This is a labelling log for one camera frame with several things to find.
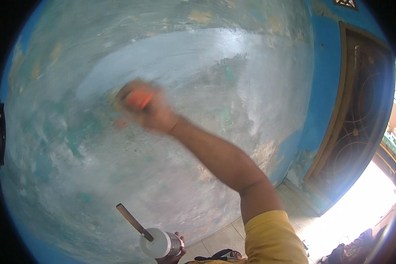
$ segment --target person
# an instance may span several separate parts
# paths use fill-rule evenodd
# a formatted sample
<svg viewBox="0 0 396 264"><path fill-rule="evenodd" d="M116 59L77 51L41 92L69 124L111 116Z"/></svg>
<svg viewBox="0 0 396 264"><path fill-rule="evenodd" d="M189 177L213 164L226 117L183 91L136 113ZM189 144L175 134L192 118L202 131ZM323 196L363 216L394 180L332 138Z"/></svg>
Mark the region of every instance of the person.
<svg viewBox="0 0 396 264"><path fill-rule="evenodd" d="M177 114L167 103L162 89L157 90L151 83L136 79L126 84L117 95L121 103L132 90L156 90L146 109L137 113L137 121L143 128L178 140L241 198L248 258L241 258L235 251L233 257L236 258L198 259L188 264L308 263L304 246L289 223L274 186L250 157L233 144L207 133ZM185 253L185 248L182 248L179 256L160 258L157 262L177 264Z"/></svg>

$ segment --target hand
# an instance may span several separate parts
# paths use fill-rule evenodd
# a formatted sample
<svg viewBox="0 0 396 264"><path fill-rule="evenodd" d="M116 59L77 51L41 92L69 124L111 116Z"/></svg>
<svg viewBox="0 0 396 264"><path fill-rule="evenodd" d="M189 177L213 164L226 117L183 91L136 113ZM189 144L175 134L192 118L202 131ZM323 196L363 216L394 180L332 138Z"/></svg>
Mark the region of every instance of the hand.
<svg viewBox="0 0 396 264"><path fill-rule="evenodd" d="M183 236L179 237L183 243L185 244L185 238ZM163 258L156 258L155 260L157 261L157 264L177 264L180 261L180 258L186 254L186 249L184 247L180 248L181 252L179 256L169 256L169 257L163 257Z"/></svg>
<svg viewBox="0 0 396 264"><path fill-rule="evenodd" d="M167 103L163 90L156 88L149 82L135 79L127 83L117 94L119 103L125 104L125 98L134 89L146 89L154 92L145 109L137 113L137 122L145 129L169 133L180 120L173 108Z"/></svg>

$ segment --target scraper handle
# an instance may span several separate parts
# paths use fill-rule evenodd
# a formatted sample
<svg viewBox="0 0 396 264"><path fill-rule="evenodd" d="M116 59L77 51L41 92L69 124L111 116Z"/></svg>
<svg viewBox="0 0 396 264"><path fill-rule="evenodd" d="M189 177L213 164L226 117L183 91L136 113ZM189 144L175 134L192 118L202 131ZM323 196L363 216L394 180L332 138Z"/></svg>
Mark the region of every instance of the scraper handle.
<svg viewBox="0 0 396 264"><path fill-rule="evenodd" d="M152 235L150 233L148 233L147 230L145 230L145 228L142 227L142 225L133 217L133 215L130 214L130 212L123 206L123 204L118 204L116 205L116 209L119 210L119 212L126 218L126 220L128 220L128 222L135 227L136 230L138 230L139 233L141 233L142 235L144 235L144 237L152 242L154 240L154 238L152 237Z"/></svg>

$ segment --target sleeve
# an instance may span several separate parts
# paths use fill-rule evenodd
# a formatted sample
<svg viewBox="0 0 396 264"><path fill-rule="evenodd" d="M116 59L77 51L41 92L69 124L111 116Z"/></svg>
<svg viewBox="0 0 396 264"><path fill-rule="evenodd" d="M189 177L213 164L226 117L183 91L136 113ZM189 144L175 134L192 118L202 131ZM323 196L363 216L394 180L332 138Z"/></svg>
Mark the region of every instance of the sleeve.
<svg viewBox="0 0 396 264"><path fill-rule="evenodd" d="M255 216L245 225L248 263L308 264L304 246L282 210Z"/></svg>

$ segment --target white plastic container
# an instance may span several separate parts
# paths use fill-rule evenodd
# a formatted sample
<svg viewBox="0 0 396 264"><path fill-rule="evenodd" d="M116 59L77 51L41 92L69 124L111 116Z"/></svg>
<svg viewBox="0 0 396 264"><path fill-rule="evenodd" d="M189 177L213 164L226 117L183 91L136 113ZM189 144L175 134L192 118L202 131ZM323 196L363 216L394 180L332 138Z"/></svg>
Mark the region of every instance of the white plastic container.
<svg viewBox="0 0 396 264"><path fill-rule="evenodd" d="M166 256L178 256L181 253L180 247L184 243L175 234L162 231L158 228L150 227L147 231L153 236L152 242L143 235L139 238L139 247L148 257L159 259Z"/></svg>

